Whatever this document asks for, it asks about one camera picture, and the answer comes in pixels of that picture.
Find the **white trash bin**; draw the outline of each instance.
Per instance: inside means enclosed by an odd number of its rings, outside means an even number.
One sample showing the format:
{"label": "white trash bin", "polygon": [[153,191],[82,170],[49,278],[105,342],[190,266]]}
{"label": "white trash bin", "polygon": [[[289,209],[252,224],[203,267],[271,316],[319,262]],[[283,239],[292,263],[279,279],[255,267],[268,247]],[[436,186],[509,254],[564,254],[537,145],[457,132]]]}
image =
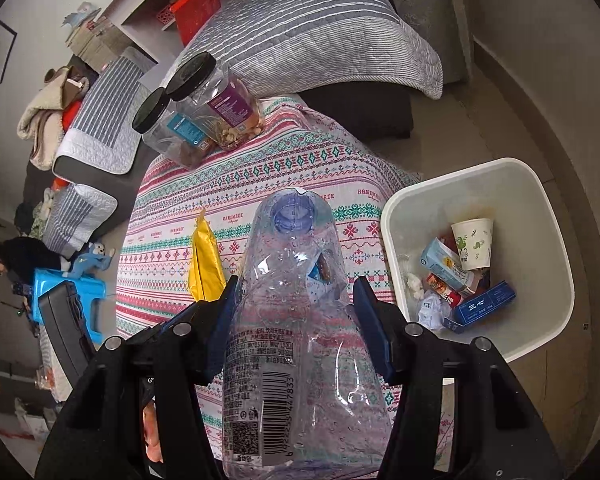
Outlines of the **white trash bin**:
{"label": "white trash bin", "polygon": [[397,304],[407,321],[418,320],[417,305],[407,304],[398,258],[419,257],[451,224],[471,218],[493,218],[491,284],[506,280],[516,299],[462,334],[444,329],[439,336],[461,342],[488,337],[510,362],[556,337],[571,317],[574,299],[554,210],[524,162],[501,158],[409,186],[389,199],[380,224]]}

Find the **screw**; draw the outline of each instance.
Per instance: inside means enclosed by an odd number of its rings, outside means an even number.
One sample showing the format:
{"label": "screw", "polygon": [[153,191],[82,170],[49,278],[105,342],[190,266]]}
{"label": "screw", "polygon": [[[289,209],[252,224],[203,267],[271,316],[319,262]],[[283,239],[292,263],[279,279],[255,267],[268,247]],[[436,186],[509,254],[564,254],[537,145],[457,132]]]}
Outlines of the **screw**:
{"label": "screw", "polygon": [[189,332],[191,332],[191,325],[189,323],[178,323],[173,327],[175,335],[187,335]]}
{"label": "screw", "polygon": [[122,345],[122,338],[118,337],[117,335],[110,337],[104,342],[104,347],[107,350],[115,350],[120,348],[120,345]]}
{"label": "screw", "polygon": [[475,345],[484,352],[486,352],[487,350],[491,350],[491,341],[489,341],[485,337],[476,338]]}
{"label": "screw", "polygon": [[414,337],[422,335],[422,327],[417,323],[408,323],[406,327],[404,327],[404,331]]}

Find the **qr code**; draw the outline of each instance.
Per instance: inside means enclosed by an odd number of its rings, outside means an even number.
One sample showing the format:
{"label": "qr code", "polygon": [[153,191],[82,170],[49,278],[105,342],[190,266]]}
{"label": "qr code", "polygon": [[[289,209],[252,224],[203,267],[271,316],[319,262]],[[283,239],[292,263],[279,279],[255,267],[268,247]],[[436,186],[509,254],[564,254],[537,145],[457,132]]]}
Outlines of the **qr code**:
{"label": "qr code", "polygon": [[232,422],[234,454],[258,455],[258,423]]}

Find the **bottle label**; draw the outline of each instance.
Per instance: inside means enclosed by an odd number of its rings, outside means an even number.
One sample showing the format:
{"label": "bottle label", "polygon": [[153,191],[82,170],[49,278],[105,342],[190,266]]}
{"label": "bottle label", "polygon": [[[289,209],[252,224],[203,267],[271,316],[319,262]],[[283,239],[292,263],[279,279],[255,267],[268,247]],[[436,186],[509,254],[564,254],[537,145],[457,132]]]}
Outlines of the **bottle label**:
{"label": "bottle label", "polygon": [[269,466],[293,459],[295,371],[291,330],[255,328],[229,339],[222,444],[234,462]]}
{"label": "bottle label", "polygon": [[182,114],[174,114],[167,127],[200,150],[206,150],[209,146],[208,138],[202,130]]}
{"label": "bottle label", "polygon": [[251,106],[238,93],[233,82],[229,82],[222,92],[208,102],[208,105],[232,128],[239,126],[253,114]]}

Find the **blue plastic stool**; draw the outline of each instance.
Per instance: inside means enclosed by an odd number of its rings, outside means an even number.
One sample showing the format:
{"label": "blue plastic stool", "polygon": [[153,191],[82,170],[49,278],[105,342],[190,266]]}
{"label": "blue plastic stool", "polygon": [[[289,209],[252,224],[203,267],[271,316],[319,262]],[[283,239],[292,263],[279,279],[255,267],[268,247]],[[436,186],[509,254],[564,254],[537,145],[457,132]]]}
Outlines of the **blue plastic stool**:
{"label": "blue plastic stool", "polygon": [[103,335],[96,332],[96,309],[93,308],[93,301],[104,300],[107,297],[107,285],[102,280],[83,276],[76,280],[75,278],[65,278],[61,270],[36,269],[33,278],[33,292],[31,298],[31,317],[33,321],[44,324],[38,298],[45,292],[50,291],[59,283],[65,280],[75,283],[75,288],[80,296],[84,318],[87,320],[87,330],[94,344],[101,344]]}

